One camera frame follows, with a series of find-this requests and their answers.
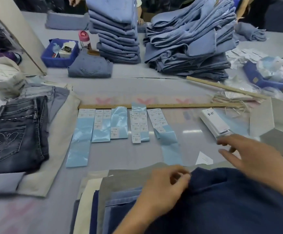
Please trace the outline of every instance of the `left hand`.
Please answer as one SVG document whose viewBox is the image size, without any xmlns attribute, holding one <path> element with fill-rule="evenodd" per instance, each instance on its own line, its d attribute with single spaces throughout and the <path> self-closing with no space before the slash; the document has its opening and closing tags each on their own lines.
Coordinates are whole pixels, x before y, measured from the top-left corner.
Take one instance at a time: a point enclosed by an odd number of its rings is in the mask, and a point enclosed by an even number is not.
<svg viewBox="0 0 283 234">
<path fill-rule="evenodd" d="M 132 209 L 150 224 L 175 206 L 189 181 L 190 173 L 181 165 L 155 169 Z"/>
<path fill-rule="evenodd" d="M 141 18 L 138 18 L 138 24 L 142 25 L 144 23 L 144 20 Z"/>
</svg>

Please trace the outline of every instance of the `open box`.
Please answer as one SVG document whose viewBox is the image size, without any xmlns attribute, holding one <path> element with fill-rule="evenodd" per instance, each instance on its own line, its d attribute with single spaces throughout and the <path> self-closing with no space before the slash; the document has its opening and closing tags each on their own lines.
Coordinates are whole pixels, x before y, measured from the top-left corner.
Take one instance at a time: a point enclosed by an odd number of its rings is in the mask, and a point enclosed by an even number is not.
<svg viewBox="0 0 283 234">
<path fill-rule="evenodd" d="M 283 101 L 266 99 L 250 114 L 250 136 L 275 147 L 283 155 Z"/>
</svg>

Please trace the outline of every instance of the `blue plastic bin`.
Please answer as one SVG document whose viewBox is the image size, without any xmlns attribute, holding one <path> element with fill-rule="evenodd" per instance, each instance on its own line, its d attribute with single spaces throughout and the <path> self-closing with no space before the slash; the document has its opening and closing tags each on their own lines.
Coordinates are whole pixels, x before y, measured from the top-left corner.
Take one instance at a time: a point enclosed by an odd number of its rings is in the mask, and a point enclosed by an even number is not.
<svg viewBox="0 0 283 234">
<path fill-rule="evenodd" d="M 279 90 L 283 90 L 283 81 L 275 82 L 266 80 L 257 70 L 256 64 L 248 61 L 244 64 L 243 70 L 249 79 L 249 81 L 260 88 L 273 87 Z"/>
<path fill-rule="evenodd" d="M 64 43 L 69 41 L 74 41 L 76 43 L 75 47 L 71 52 L 70 58 L 52 57 L 52 55 L 54 54 L 53 53 L 54 43 L 57 43 L 60 47 L 62 47 Z M 68 66 L 71 66 L 71 64 L 77 58 L 77 55 L 79 55 L 79 52 L 80 49 L 79 49 L 78 41 L 69 40 L 69 39 L 50 39 L 50 44 L 43 52 L 41 59 L 46 65 L 46 67 L 67 68 Z"/>
</svg>

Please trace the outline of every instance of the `table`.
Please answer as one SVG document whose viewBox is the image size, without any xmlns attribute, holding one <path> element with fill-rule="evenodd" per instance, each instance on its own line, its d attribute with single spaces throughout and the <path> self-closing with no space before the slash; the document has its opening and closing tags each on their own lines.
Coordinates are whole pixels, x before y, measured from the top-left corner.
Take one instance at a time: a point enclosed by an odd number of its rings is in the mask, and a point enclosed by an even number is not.
<svg viewBox="0 0 283 234">
<path fill-rule="evenodd" d="M 23 12 L 23 15 L 44 46 L 47 46 L 48 40 L 52 38 L 78 40 L 77 31 L 46 30 L 46 14 Z M 256 48 L 267 54 L 283 57 L 283 34 L 267 33 L 267 36 L 267 42 L 242 42 L 240 46 Z M 229 69 L 228 73 L 233 76 L 240 73 L 240 70 Z M 172 79 L 165 78 L 167 77 L 147 68 L 144 64 L 115 64 L 110 79 L 71 79 L 67 77 L 66 69 L 49 69 L 45 77 L 50 81 L 73 84 L 73 90 L 81 95 L 85 102 L 86 95 L 130 97 L 142 94 L 158 98 L 177 95 L 185 100 L 187 97 L 206 97 L 207 94 L 218 91 L 217 88 L 197 86 L 175 76 Z M 200 110 L 175 110 L 178 118 L 182 117 L 181 122 L 173 121 L 173 117 L 167 117 L 168 123 L 177 135 L 182 159 L 186 165 L 195 163 L 199 151 L 211 157 L 215 163 L 223 161 L 217 152 L 219 146 L 216 145 L 215 138 L 198 117 Z M 81 178 L 88 171 L 137 169 L 163 161 L 160 145 L 150 124 L 148 120 L 150 142 L 133 145 L 129 137 L 109 143 L 94 143 L 91 146 L 87 167 L 67 169 L 65 159 L 45 199 L 24 196 L 0 198 L 0 234 L 68 234 L 73 202 L 77 198 Z"/>
</svg>

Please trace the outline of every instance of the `dark blue jeans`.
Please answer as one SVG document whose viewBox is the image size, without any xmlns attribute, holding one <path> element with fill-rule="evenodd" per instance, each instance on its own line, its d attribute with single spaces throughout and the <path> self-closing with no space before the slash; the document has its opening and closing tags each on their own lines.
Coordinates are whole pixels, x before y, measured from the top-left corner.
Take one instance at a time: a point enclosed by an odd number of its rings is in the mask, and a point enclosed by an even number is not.
<svg viewBox="0 0 283 234">
<path fill-rule="evenodd" d="M 112 207 L 107 234 L 134 204 Z M 283 233 L 283 195 L 236 169 L 197 168 L 175 207 L 155 220 L 145 231 L 149 233 Z"/>
<path fill-rule="evenodd" d="M 47 98 L 0 107 L 0 173 L 32 172 L 49 159 Z"/>
</svg>

